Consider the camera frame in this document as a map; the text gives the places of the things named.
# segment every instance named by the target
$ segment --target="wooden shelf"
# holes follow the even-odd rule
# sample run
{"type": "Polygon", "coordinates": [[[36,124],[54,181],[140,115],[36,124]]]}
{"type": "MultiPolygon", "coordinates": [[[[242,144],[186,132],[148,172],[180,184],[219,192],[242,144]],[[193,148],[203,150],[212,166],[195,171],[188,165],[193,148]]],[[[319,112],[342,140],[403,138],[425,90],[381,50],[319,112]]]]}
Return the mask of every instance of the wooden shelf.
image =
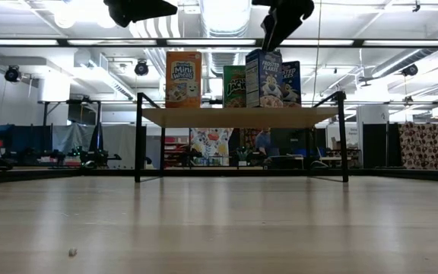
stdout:
{"type": "Polygon", "coordinates": [[[338,113],[336,107],[144,109],[143,117],[167,128],[284,128],[314,126],[338,113]]]}

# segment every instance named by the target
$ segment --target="patterned curtain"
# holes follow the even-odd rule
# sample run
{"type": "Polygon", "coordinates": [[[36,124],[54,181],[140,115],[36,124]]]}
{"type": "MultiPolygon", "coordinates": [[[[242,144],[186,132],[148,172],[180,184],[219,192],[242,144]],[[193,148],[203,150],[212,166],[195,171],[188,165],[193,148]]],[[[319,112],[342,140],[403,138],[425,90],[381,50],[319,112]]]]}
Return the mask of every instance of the patterned curtain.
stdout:
{"type": "Polygon", "coordinates": [[[404,167],[438,170],[438,124],[405,123],[398,131],[404,167]]]}

